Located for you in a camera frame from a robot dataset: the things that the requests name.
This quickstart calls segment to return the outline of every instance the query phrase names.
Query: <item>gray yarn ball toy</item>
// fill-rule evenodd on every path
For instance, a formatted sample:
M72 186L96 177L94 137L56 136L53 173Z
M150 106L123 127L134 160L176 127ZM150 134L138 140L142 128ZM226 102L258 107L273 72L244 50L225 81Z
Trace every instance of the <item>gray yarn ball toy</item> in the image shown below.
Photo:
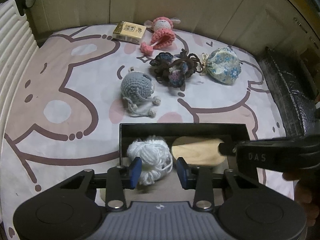
M137 112L139 104L150 101L148 98L153 93L154 86L151 82L151 77L145 73L135 72L133 68L123 78L121 82L121 93L123 99L128 101L128 110L130 116L150 116L154 117L156 111L149 109L146 114ZM161 99L159 97L153 97L152 102L154 105L159 106Z

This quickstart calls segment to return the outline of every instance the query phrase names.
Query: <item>yellow box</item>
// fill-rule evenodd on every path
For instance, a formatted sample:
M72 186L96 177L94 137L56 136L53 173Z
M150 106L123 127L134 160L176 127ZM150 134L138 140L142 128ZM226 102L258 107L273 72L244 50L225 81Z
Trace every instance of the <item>yellow box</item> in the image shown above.
M113 31L112 38L140 44L145 31L145 26L129 22L119 22Z

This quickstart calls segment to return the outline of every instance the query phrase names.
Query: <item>pink cartoon character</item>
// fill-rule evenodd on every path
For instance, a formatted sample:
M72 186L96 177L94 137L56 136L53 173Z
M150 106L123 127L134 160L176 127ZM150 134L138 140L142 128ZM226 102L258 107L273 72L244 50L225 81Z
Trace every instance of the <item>pink cartoon character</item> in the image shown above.
M145 42L141 43L140 50L145 56L151 56L153 49L162 49L172 45L176 35L172 28L173 24L179 24L180 20L177 18L158 17L151 21L146 21L144 26L153 29L154 33L151 38L150 45Z

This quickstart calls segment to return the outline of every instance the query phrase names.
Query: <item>metal bolt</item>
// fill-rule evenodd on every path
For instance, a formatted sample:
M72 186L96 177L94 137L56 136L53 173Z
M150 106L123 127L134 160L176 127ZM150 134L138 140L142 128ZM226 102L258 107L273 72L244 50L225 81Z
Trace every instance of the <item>metal bolt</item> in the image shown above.
M200 200L196 203L196 207L201 209L208 209L211 206L212 206L211 202L207 200Z
M110 200L108 202L108 206L111 207L111 208L114 208L114 209L118 209L118 208L121 208L123 206L123 202L121 200Z

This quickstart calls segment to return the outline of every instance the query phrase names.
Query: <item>doll face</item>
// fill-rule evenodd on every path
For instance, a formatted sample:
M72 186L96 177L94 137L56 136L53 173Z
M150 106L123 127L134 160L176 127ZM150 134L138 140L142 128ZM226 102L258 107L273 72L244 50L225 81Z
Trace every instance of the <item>doll face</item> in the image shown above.
M153 26L153 30L156 32L157 30L162 28L171 29L171 25L166 20L157 20L155 25Z

